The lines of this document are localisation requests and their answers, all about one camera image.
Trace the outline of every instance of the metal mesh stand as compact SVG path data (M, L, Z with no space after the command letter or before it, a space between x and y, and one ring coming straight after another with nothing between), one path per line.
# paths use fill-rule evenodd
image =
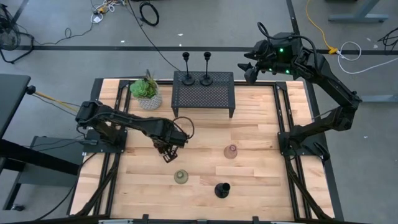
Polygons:
M179 108L225 108L232 118L235 109L234 75L232 72L208 72L213 78L209 86L200 84L199 79L205 72L189 72L196 81L184 85L182 79L186 72L174 72L172 108L178 116Z
M369 14L379 0L367 0L354 14L330 15L329 21L336 22L384 22L388 19L386 14Z

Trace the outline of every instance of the wooden tabletop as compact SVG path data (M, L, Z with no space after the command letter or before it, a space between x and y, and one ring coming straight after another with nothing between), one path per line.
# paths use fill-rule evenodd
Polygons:
M114 106L118 83L117 79L104 80L99 96L102 103ZM287 82L287 86L294 123L311 123L303 83ZM132 99L129 113L173 119L172 86L160 85L160 91L163 97L160 108L146 111ZM151 219L252 220L258 216L260 220L293 220L287 173L277 140L279 125L272 88L236 86L235 98L236 109L231 119L228 110L181 108L179 116L193 120L195 135L169 164L153 148L151 139L129 129L111 217L142 218L143 214L149 214ZM287 121L284 106L282 110ZM187 133L192 131L187 121L178 124ZM233 160L223 154L230 144L238 146L238 156ZM78 212L96 190L103 156L95 155L82 168L71 214ZM323 211L333 216L321 160L316 156L301 158L308 191ZM186 184L174 181L174 173L179 169L189 174ZM231 185L227 198L220 199L214 193L215 185L220 182ZM301 194L296 191L303 217Z

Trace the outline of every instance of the black table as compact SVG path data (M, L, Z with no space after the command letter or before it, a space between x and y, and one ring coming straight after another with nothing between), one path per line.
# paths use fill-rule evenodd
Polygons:
M192 85L184 85L186 72L174 72L172 108L178 117L179 108L220 108L229 109L232 118L235 110L235 89L233 72L208 72L213 78L210 86L203 86L199 79L205 72L189 72L195 78Z
M0 139L22 101L29 81L27 75L0 74Z
M3 139L29 81L27 75L0 74L0 174L3 169L18 172L3 210L23 210L21 206L13 207L22 184L71 187L83 159L83 146L75 140L36 136L29 149ZM39 152L50 147L55 149Z

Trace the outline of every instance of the cable bundle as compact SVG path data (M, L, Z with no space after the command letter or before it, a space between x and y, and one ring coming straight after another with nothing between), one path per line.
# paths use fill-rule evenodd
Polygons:
M384 37L382 37L378 40L378 42L382 41L382 43L384 44L384 51L386 52L386 55L389 55L394 50L394 48L396 47L396 45L398 43L398 36L390 37L390 35L397 30L398 30L398 27L393 29L388 34L386 34ZM388 44L388 40L392 40L392 39L395 39L395 41L393 43ZM390 47L390 46L392 46L391 50L387 53L387 47Z

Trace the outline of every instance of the black cable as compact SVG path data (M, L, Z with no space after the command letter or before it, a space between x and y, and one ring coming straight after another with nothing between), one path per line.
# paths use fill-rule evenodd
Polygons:
M315 47L315 44L312 42L312 40L310 40L308 37L304 37L301 35L288 35L287 37L272 37L268 34L268 31L266 29L266 27L264 26L264 24L262 22L258 22L257 26L260 30L260 32L266 36L268 39L273 39L273 40L284 40L284 39L289 39L289 38L300 38L300 39L304 39L306 40L308 43L310 43L311 47L312 47L312 51L314 54L313 60L315 63L315 69L318 70L318 57L317 57L317 48Z
M71 39L71 38L73 38L73 37L81 37L81 36L84 36L85 34L87 34L88 32L90 32L92 29L93 29L93 23L91 23L90 28L89 28L88 30L86 30L84 33L72 35L72 30L71 30L71 28L67 27L67 28L65 29L65 31L64 31L65 37L62 38L62 39L57 40L57 41L54 42L54 43L53 43L53 42L47 42L47 43L41 44L41 43L38 42L37 40L34 40L34 41L35 41L37 44L39 44L39 45L47 45L47 44L57 45L59 42L61 42L61 41L63 41L63 40Z
M395 28L395 29L393 29L392 31L390 31L388 34L386 34L384 37L382 37L382 38L380 38L379 40L378 40L378 42L380 42L380 41L382 41L382 43L383 43L383 45L384 45L384 51L385 51L385 53L386 53L386 55L389 55L393 50L394 50L394 48L396 47L396 45L397 45L397 43L398 43L398 36L395 36L395 37L390 37L390 35L392 34L392 33L394 33L395 31L397 31L398 30L398 28ZM391 39L396 39L393 43L388 43L388 40L391 40ZM387 52L387 47L391 47L391 50L389 51L389 52Z
M287 159L287 160L289 160L289 161L292 161L292 160L294 160L297 156L299 156L299 155L297 154L297 151L296 151L296 150L294 150L294 149L292 149L292 150L294 151L294 156L293 156L292 158Z
M59 148L62 148L62 147L65 147L65 146L69 146L69 145L71 145L71 144L74 144L74 143L77 143L77 142L80 142L80 141L81 141L81 140L73 141L73 142L70 142L70 143L65 144L65 145L63 145L63 146L57 146L57 147L51 147L51 148L41 149L41 150L38 150L37 152L47 151L47 150L50 150L50 149L59 149Z
M151 7L152 10L154 11L154 13L156 14L156 22L155 22L155 23L149 22L149 21L145 18L145 16L143 15L143 13L142 13L142 8L143 8L144 6L149 6L149 7ZM139 5L139 13L141 14L141 20L142 20L143 22L145 22L146 24L148 24L148 25L150 25L150 26L156 26L157 24L159 24L159 12L158 12L157 9L155 8L155 6L152 5L149 1L145 1L145 2L141 2L141 3L140 3L140 5Z
M322 113L322 114L320 114L320 115L318 115L318 116L313 117L312 119L315 120L315 119L319 118L320 116L323 116L323 115L325 115L325 114L327 114L327 113L332 112L333 110L335 110L335 109L328 110L328 111L326 111L326 112L324 112L324 113Z
M63 108L61 108L61 107L59 107L59 106L57 106L57 105L51 103L51 102L45 101L44 99L42 99L42 98L39 97L39 96L36 96L36 95L32 95L32 96L34 96L34 97L40 99L40 100L43 101L44 103L48 103L48 104L50 104L50 105L53 105L54 107L56 107L56 108L58 108L58 109L60 109L60 110L62 110L62 111L64 111L64 112L66 112L66 113L68 113L68 114L70 114L70 115L72 115L72 116L76 116L75 114L73 114L73 113L71 113L71 112L69 112L69 111L67 111L67 110L65 110L65 109L63 109Z
M68 103L68 102L65 102L65 101L61 101L61 102L62 102L62 103L66 103L66 104L68 104L68 105L80 107L79 105L76 105L76 104L74 104L74 103Z
M177 69L177 71L181 72L181 70L179 70L176 66L174 66L172 63L170 63L162 54L162 52L160 52L160 50L156 47L156 45L150 40L150 38L148 37L148 35L145 33L144 29L140 26L139 21L137 19L136 13L134 12L134 10L132 9L131 3L130 1L127 0L127 2L129 3L132 15L134 16L134 18L137 21L137 24L139 26L139 28L141 29L141 31L144 33L145 37L148 39L148 41L152 44L152 46L154 46L154 48L158 51L158 53L160 54L160 56L162 56L162 58L169 63L169 65L171 65L173 68Z
M189 122L191 122L191 125L192 125L192 134L191 134L191 135L187 135L186 132L185 132L179 125L177 125L177 124L175 123L175 121L178 120L178 119L187 119L187 120L189 120ZM185 117L185 116L181 116L181 117L175 118L175 119L173 120L173 123L174 123L174 125L176 125L176 127L177 127L182 133L184 133L184 134L187 136L187 139L191 139L191 138L193 137L193 135L195 134L195 125L193 124L193 121L192 121L190 118Z
M79 130L79 125L78 125L78 126L76 126L76 131L77 131L77 132L79 132L80 134L82 134L82 135L83 135L83 137L86 139L86 134L85 134L85 133L83 133L83 132L81 132L81 131Z
M87 158L87 159L80 165L80 167L79 167L79 169L78 169L78 173L80 173L81 168L86 164L86 162L89 161L89 160L90 160L93 156L95 156L95 155L96 155L96 153L92 154L89 158ZM53 209L51 209L49 212L47 212L46 214L42 215L41 217L36 218L35 221L41 220L41 219L45 218L47 215L50 215L52 212L54 212L54 211L55 211L55 210L68 198L68 196L70 195L70 193L72 192L72 190L77 186L78 180L79 180L79 179L77 178L75 184L70 188L70 190L69 190L69 192L67 193L67 195L65 196L65 198L63 198L63 199L61 200L61 202L58 203L58 205L56 205Z
M55 141L55 142L53 142L53 143L37 144L37 145L32 146L32 149L33 149L34 147L37 147L37 146L46 146L46 145L52 145L52 144L56 144L56 143L58 143L58 142L66 141L66 140L75 140L75 139L78 138L78 137L82 137L82 135L79 135L79 136L77 136L77 137L74 137L73 139L61 139L61 140Z

